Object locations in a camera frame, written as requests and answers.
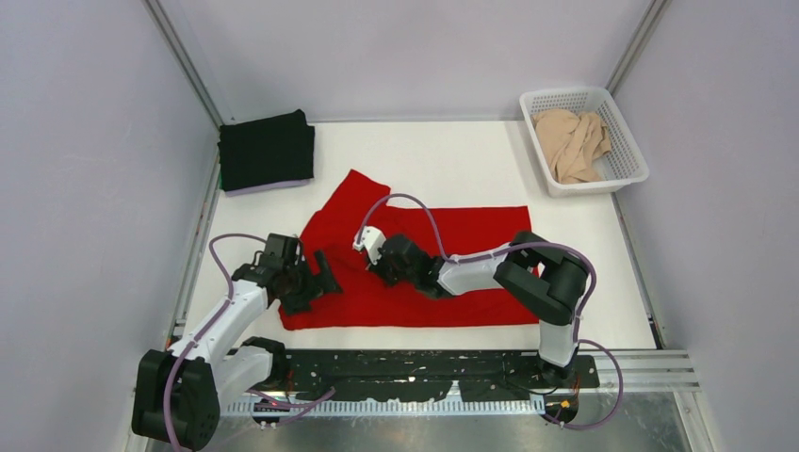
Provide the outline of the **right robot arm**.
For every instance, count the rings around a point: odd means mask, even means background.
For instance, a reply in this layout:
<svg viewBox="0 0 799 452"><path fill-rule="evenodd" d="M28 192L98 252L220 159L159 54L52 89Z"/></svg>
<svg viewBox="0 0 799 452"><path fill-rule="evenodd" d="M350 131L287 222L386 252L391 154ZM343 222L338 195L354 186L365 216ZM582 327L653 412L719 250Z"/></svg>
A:
<svg viewBox="0 0 799 452"><path fill-rule="evenodd" d="M595 267L579 251L522 231L491 250L430 255L403 234L387 237L371 226L353 247L384 283L409 283L430 299L505 290L539 320L541 380L557 387L575 375L581 313L596 286Z"/></svg>

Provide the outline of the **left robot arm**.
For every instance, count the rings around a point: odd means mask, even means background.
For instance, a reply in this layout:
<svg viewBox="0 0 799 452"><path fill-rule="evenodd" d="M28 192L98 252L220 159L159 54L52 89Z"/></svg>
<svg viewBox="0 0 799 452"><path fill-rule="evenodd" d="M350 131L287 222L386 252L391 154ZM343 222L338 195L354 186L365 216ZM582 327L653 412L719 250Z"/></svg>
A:
<svg viewBox="0 0 799 452"><path fill-rule="evenodd" d="M261 384L281 388L289 375L285 345L241 334L274 301L304 312L311 301L340 294L324 252L310 266L297 236L270 234L251 261L223 267L226 291L212 312L165 350L139 361L131 429L176 451L199 451L215 434L222 409Z"/></svg>

